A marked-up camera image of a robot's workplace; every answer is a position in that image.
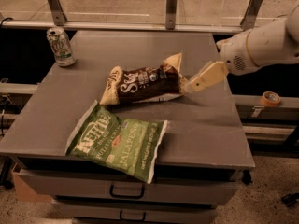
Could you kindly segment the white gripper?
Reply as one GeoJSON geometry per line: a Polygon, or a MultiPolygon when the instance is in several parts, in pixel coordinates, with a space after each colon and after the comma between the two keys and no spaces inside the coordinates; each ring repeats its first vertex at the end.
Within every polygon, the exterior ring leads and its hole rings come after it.
{"type": "Polygon", "coordinates": [[[241,76],[260,69],[250,58],[248,38],[250,30],[233,35],[216,43],[222,61],[208,62],[186,84],[186,92],[194,93],[216,85],[226,79],[228,73],[241,76]]]}

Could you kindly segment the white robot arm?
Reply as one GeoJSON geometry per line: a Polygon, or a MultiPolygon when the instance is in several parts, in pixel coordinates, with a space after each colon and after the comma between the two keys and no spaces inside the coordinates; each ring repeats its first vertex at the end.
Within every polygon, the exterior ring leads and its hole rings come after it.
{"type": "Polygon", "coordinates": [[[299,1],[283,19],[233,35],[216,43],[220,60],[208,62],[184,86],[187,93],[211,87],[228,74],[242,76],[275,64],[299,61],[299,1]]]}

